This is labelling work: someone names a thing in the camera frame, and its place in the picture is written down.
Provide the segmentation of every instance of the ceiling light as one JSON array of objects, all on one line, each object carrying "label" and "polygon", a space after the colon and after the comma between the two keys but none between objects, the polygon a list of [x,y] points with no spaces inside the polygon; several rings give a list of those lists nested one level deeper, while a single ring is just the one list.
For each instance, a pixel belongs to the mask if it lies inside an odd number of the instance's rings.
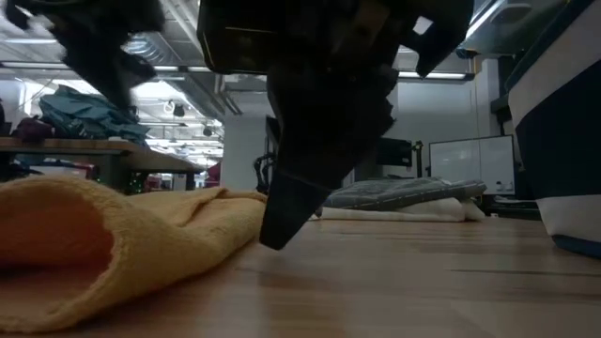
[{"label": "ceiling light", "polygon": [[177,122],[140,122],[142,126],[151,126],[151,127],[188,127],[185,123],[177,123]]},{"label": "ceiling light", "polygon": [[186,78],[183,76],[157,76],[154,80],[158,81],[186,81]]},{"label": "ceiling light", "polygon": [[178,71],[178,66],[155,66],[154,70],[156,71]]},{"label": "ceiling light", "polygon": [[[426,79],[432,80],[466,80],[468,77],[467,74],[464,73],[444,73],[444,72],[432,72],[426,75]],[[399,79],[421,79],[420,74],[415,71],[399,71],[398,72]]]},{"label": "ceiling light", "polygon": [[62,63],[49,63],[49,62],[21,62],[21,61],[8,61],[2,62],[2,68],[8,69],[69,69],[69,67]]},{"label": "ceiling light", "polygon": [[151,99],[162,99],[162,100],[183,100],[186,101],[186,95],[177,89],[173,88],[170,84],[160,82],[147,82],[136,86],[132,92],[134,97],[139,99],[151,98]]},{"label": "ceiling light", "polygon": [[[146,139],[149,146],[173,146],[173,139]],[[189,146],[220,146],[221,142],[218,140],[176,140],[176,144]]]},{"label": "ceiling light", "polygon": [[5,43],[14,44],[53,44],[56,43],[54,38],[5,38]]},{"label": "ceiling light", "polygon": [[91,86],[88,82],[84,81],[84,80],[53,80],[54,84],[57,85],[66,85],[68,87],[71,87],[77,91],[79,91],[80,93],[84,93],[84,94],[100,94],[100,92],[98,90],[96,90],[96,88],[94,88],[93,86]]},{"label": "ceiling light", "polygon": [[505,0],[497,0],[484,14],[482,14],[478,19],[476,19],[468,29],[468,34],[466,34],[466,39],[471,37],[480,26],[482,26],[486,20],[492,16],[497,9],[505,2]]},{"label": "ceiling light", "polygon": [[188,67],[189,72],[210,72],[207,67]]}]

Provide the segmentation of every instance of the lab room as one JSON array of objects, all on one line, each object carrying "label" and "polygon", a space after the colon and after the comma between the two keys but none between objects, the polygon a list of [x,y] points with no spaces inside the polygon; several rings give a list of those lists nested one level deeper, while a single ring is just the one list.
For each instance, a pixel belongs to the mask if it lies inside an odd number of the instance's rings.
[{"label": "lab room", "polygon": [[0,338],[601,336],[601,1],[0,4]]}]

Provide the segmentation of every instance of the workbench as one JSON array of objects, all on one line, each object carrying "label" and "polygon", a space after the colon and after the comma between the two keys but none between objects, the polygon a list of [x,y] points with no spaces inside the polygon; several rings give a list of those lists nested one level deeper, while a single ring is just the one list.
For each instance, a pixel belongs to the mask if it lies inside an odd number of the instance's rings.
[{"label": "workbench", "polygon": [[185,174],[186,190],[193,190],[194,175],[204,170],[192,162],[126,141],[47,139],[31,145],[17,138],[0,137],[0,154],[44,154],[98,165],[100,182],[118,191],[124,191],[131,173]]},{"label": "workbench", "polygon": [[599,317],[601,262],[540,222],[327,221],[44,338],[597,338]]}]

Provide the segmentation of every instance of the white cloth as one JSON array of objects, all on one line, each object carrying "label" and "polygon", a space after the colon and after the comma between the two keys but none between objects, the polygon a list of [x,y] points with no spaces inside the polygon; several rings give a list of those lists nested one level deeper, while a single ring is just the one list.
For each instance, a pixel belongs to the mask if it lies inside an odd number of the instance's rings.
[{"label": "white cloth", "polygon": [[364,211],[324,207],[321,217],[312,220],[357,220],[397,222],[464,222],[481,221],[485,214],[471,200],[455,198],[418,203],[396,211]]}]

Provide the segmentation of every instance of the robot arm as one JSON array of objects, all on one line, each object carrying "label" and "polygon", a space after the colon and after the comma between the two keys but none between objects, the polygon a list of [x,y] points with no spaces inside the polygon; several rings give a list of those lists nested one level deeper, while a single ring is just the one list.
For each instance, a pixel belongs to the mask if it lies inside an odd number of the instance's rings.
[{"label": "robot arm", "polygon": [[[400,45],[427,75],[466,36],[473,0],[204,0],[209,68],[267,74],[282,138],[260,241],[280,250],[393,124]],[[419,17],[432,21],[422,35]]]},{"label": "robot arm", "polygon": [[[116,107],[155,73],[121,49],[131,35],[160,31],[158,0],[8,0],[44,14],[65,46],[63,61]],[[282,137],[260,240],[282,249],[393,124],[386,97],[396,85],[400,45],[427,75],[465,38],[473,0],[203,0],[197,36],[219,73],[268,76]],[[432,24],[413,31],[420,17]]]}]

